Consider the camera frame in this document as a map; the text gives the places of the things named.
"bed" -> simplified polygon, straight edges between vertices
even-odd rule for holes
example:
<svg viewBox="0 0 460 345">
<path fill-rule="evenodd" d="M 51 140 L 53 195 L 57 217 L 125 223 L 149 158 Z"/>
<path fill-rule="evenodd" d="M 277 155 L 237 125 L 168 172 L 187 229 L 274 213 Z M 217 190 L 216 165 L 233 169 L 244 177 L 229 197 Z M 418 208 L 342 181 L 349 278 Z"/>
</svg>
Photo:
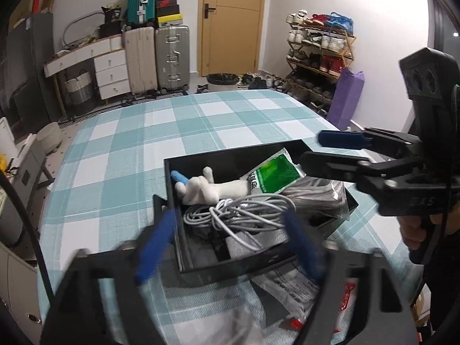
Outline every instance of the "bed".
<svg viewBox="0 0 460 345">
<path fill-rule="evenodd" d="M 42 220 L 40 244 L 54 289 L 75 249 L 113 249 L 151 223 L 152 195 L 166 196 L 165 158 L 294 139 L 314 151 L 367 156 L 320 147 L 316 134 L 324 129 L 335 127 L 294 98 L 269 90 L 182 96 L 87 120 L 67 150 Z M 347 187 L 359 206 L 330 239 L 353 251 L 380 248 L 409 299 L 421 270 L 409 261 L 397 220 L 380 216 L 371 197 Z M 101 285 L 114 338 L 126 343 L 113 286 Z M 296 335 L 280 328 L 284 318 L 273 316 L 276 303 L 262 302 L 246 276 L 185 287 L 172 248 L 142 293 L 168 344 L 227 344 L 230 338 L 241 344 L 290 344 Z M 40 277 L 39 301 L 45 318 L 48 300 Z"/>
</svg>

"hand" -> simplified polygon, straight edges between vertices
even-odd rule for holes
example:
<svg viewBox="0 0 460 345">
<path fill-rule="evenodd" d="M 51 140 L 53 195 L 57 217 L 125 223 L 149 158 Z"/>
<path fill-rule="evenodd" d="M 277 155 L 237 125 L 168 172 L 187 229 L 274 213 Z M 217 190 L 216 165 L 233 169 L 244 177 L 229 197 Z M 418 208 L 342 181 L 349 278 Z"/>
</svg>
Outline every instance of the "hand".
<svg viewBox="0 0 460 345">
<path fill-rule="evenodd" d="M 431 215 L 430 219 L 434 225 L 438 225 L 442 221 L 442 214 Z M 421 219 L 419 216 L 399 216 L 399 230 L 401 231 L 402 240 L 409 249 L 417 250 L 420 248 L 420 243 L 424 241 L 426 232 L 420 228 Z M 446 234 L 452 235 L 460 229 L 460 202 L 449 213 L 446 224 Z"/>
</svg>

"white cable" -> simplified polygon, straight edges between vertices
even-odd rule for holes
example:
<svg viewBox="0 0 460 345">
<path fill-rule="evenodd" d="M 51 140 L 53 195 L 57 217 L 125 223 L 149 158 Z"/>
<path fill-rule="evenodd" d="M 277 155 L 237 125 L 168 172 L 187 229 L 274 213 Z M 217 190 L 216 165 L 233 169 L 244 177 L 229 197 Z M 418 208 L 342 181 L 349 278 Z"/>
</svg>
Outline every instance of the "white cable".
<svg viewBox="0 0 460 345">
<path fill-rule="evenodd" d="M 220 200 L 217 205 L 211 207 L 191 206 L 185 211 L 183 222 L 192 227 L 212 226 L 216 230 L 222 229 L 244 247 L 257 252 L 262 249 L 262 246 L 249 232 L 266 232 L 284 228 L 281 220 L 286 210 L 295 211 L 293 201 L 286 196 L 252 194 L 236 200 Z M 245 232 L 256 246 L 240 239 L 233 229 Z"/>
</svg>

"trash can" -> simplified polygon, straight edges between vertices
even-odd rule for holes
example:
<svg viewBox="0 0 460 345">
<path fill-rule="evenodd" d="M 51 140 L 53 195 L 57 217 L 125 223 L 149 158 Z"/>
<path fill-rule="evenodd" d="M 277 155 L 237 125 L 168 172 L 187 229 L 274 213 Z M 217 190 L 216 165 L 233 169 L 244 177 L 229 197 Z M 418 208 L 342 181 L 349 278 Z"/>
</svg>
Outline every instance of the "trash can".
<svg viewBox="0 0 460 345">
<path fill-rule="evenodd" d="M 206 79 L 208 80 L 208 90 L 210 92 L 236 91 L 240 81 L 238 75 L 225 73 L 209 74 Z"/>
<path fill-rule="evenodd" d="M 94 88 L 89 72 L 65 82 L 65 88 L 75 115 L 86 114 L 96 107 L 96 100 L 93 97 Z"/>
</svg>

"beige suitcase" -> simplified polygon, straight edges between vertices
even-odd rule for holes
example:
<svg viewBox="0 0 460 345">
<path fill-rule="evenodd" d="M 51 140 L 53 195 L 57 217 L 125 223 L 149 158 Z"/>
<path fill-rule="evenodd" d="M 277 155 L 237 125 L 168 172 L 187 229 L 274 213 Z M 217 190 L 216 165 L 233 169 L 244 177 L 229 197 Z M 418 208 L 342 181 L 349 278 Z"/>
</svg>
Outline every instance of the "beige suitcase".
<svg viewBox="0 0 460 345">
<path fill-rule="evenodd" d="M 125 51 L 132 93 L 158 88 L 155 61 L 155 29 L 142 27 L 126 31 Z"/>
</svg>

